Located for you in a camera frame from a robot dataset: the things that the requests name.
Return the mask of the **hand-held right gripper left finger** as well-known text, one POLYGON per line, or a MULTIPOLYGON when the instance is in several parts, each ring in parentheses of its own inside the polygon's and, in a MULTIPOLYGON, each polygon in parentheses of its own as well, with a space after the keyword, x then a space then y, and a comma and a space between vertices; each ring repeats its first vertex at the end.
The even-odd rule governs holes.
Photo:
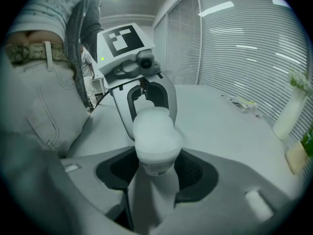
POLYGON ((139 167, 133 146, 62 159, 66 169, 82 195, 114 224, 134 230, 130 211, 128 187, 139 167))

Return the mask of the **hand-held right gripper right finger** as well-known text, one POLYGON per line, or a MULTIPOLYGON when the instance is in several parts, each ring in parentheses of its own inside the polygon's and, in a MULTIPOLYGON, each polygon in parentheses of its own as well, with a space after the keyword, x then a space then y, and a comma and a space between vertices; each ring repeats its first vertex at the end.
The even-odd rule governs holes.
POLYGON ((294 206, 251 167, 183 149, 176 162, 174 211, 156 235, 272 235, 294 206))

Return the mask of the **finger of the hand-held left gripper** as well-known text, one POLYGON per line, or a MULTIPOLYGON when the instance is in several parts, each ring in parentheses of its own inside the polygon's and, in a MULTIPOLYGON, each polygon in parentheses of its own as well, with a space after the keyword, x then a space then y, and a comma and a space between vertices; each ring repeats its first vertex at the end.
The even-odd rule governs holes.
POLYGON ((133 121, 137 115, 134 101, 141 96, 140 81, 123 79, 114 81, 109 89, 130 139, 134 141, 133 121))
POLYGON ((172 81, 164 74, 157 73, 147 76, 146 99, 151 101, 155 107, 163 107, 169 110, 169 116, 176 122, 177 117, 177 95, 172 81))

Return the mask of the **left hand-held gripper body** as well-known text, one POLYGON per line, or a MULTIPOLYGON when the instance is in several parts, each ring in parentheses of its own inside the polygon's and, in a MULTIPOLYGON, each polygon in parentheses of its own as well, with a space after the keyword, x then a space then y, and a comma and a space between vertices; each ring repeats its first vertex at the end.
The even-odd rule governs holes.
POLYGON ((154 43, 136 24, 119 25, 97 34, 97 64, 106 89, 161 72, 154 43))

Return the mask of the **person's left forearm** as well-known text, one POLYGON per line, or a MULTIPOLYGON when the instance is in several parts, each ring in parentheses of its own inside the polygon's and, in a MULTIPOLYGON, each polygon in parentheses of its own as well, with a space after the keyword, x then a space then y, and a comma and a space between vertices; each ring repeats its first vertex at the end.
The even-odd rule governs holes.
POLYGON ((74 7, 73 26, 68 41, 71 45, 82 44, 88 51, 97 49, 97 34, 103 30, 100 23, 101 0, 80 0, 74 7))

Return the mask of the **green yellow magazine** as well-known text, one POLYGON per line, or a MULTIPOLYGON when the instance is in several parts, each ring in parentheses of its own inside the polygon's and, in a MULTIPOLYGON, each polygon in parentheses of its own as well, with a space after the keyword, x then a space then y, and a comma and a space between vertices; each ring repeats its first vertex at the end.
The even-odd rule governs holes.
POLYGON ((221 94, 220 98, 235 106, 242 113, 251 113, 257 110, 258 105, 254 101, 248 101, 238 96, 221 94))

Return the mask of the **person's body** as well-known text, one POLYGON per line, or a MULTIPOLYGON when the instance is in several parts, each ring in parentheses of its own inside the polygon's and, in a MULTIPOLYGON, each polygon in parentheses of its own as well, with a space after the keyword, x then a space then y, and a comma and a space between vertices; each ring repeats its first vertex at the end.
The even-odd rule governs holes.
MULTIPOLYGON (((79 1, 28 0, 0 48, 0 130, 21 134, 59 157, 67 155, 90 116, 82 44, 68 41, 79 1), (53 61, 46 46, 47 60, 14 65, 4 51, 8 45, 44 42, 62 44, 68 61, 53 61)), ((88 53, 97 59, 97 50, 88 53)))

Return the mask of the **snake print belt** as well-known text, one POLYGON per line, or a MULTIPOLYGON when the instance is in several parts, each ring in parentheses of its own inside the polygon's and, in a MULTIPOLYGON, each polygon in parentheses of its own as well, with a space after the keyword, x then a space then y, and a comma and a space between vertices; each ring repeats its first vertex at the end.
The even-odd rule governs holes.
POLYGON ((64 46, 58 43, 33 43, 25 45, 8 45, 4 48, 10 62, 14 65, 26 64, 36 60, 47 60, 47 50, 52 56, 53 61, 68 61, 64 51, 64 46))

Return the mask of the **small potted flower plant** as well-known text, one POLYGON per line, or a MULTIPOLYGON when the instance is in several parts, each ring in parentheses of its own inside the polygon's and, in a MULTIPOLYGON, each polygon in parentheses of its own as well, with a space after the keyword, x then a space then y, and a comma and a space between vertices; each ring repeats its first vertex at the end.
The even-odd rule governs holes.
POLYGON ((309 159, 313 158, 313 127, 306 131, 302 140, 286 152, 285 157, 291 172, 297 175, 309 159))

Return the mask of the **white vase with white flowers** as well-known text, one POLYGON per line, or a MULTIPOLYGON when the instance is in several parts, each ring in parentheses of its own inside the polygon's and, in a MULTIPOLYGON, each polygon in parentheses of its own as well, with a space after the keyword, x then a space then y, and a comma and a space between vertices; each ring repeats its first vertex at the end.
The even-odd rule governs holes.
POLYGON ((272 128, 274 134, 281 141, 288 137, 298 121, 307 99, 313 94, 313 88, 305 73, 291 71, 289 84, 292 89, 291 97, 272 128))

